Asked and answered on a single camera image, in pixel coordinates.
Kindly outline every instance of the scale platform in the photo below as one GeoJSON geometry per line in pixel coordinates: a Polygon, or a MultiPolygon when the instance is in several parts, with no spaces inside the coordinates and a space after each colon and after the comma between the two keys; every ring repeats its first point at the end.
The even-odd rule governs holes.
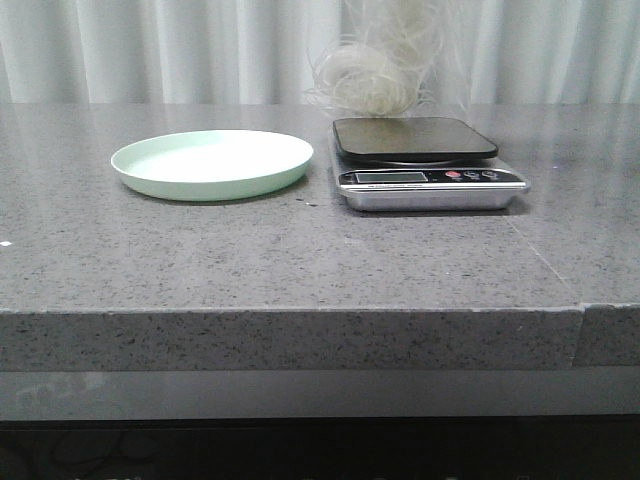
{"type": "Polygon", "coordinates": [[[459,120],[342,119],[333,134],[336,186],[356,210],[497,210],[530,188],[459,120]]]}

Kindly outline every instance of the plate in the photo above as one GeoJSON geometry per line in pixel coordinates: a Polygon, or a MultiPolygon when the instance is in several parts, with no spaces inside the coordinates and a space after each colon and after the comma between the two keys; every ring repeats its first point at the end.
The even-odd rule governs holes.
{"type": "Polygon", "coordinates": [[[313,155],[304,140],[256,130],[174,133],[121,148],[111,165],[152,197],[220,201],[263,195],[302,177],[313,155]]]}

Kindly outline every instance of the scale display screen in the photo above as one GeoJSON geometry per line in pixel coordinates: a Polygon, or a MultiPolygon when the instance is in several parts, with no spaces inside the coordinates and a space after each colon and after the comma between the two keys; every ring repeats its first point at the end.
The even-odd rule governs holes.
{"type": "Polygon", "coordinates": [[[357,172],[358,183],[424,183],[422,172],[357,172]]]}

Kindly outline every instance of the white fibrous material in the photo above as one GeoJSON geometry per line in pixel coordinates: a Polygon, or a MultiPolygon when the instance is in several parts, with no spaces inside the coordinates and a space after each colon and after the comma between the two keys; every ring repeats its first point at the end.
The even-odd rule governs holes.
{"type": "Polygon", "coordinates": [[[312,66],[311,103],[364,116],[398,115],[429,96],[423,86],[445,43],[448,0],[350,1],[356,33],[312,66]]]}

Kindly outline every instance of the gray speckled countertop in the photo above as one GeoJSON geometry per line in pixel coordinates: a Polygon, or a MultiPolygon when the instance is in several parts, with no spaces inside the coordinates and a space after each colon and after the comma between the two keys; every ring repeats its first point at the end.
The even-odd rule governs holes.
{"type": "Polygon", "coordinates": [[[639,365],[640,107],[468,121],[533,182],[504,211],[350,210],[312,107],[1,106],[0,371],[639,365]],[[307,140],[306,177],[189,204],[109,164],[226,128],[307,140]]]}

